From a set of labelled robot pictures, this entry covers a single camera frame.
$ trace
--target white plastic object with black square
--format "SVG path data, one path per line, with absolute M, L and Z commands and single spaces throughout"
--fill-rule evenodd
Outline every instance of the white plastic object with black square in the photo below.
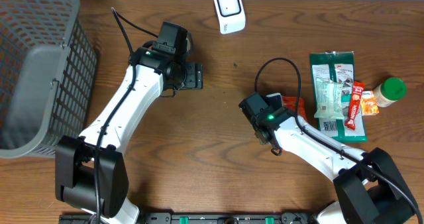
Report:
M 214 0 L 221 34 L 244 29 L 246 15 L 241 0 Z

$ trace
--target small jar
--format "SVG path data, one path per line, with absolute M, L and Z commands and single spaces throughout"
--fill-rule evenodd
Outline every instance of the small jar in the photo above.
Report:
M 379 107 L 388 107 L 406 95 L 406 85 L 399 78 L 389 78 L 376 89 L 374 97 Z

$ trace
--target robotic arm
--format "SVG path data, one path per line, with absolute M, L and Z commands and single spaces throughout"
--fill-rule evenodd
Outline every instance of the robotic arm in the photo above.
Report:
M 395 224 L 404 223 L 415 214 L 410 204 L 394 187 L 317 142 L 311 135 L 391 177 L 417 207 L 392 158 L 383 150 L 376 148 L 366 153 L 351 148 L 327 137 L 298 117 L 301 126 L 305 127 L 303 131 L 308 135 L 305 134 L 298 127 L 294 112 L 283 107 L 278 93 L 266 97 L 254 93 L 243 100 L 239 107 L 252 124 L 261 144 L 271 144 L 275 155 L 281 155 L 283 150 L 298 155 L 334 183 L 339 202 L 332 203 L 314 215 L 308 223 Z M 378 181 L 378 185 L 366 190 L 364 184 L 367 181 Z
M 99 181 L 102 219 L 109 224 L 136 223 L 139 209 L 127 198 L 128 176 L 123 156 L 136 126 L 152 102 L 166 89 L 202 89 L 202 65 L 186 62 L 193 50 L 187 30 L 164 22 L 156 42 L 147 42 L 135 53 L 136 76 L 100 144 Z M 133 68 L 94 122 L 77 139 L 62 137 L 56 147 L 56 198 L 89 213 L 96 210 L 94 169 L 84 166 L 95 152 L 102 126 L 124 93 L 131 89 Z

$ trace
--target barcode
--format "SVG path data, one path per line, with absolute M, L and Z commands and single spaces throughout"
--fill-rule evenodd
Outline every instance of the barcode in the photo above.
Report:
M 337 131 L 336 121 L 325 121 L 324 131 Z

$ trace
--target white label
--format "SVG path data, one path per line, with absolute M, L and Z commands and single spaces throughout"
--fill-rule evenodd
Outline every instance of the white label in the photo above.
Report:
M 374 97 L 377 101 L 377 106 L 379 107 L 388 107 L 389 105 L 395 103 L 395 101 L 385 98 L 382 94 L 382 85 L 380 84 L 376 89 L 374 89 Z

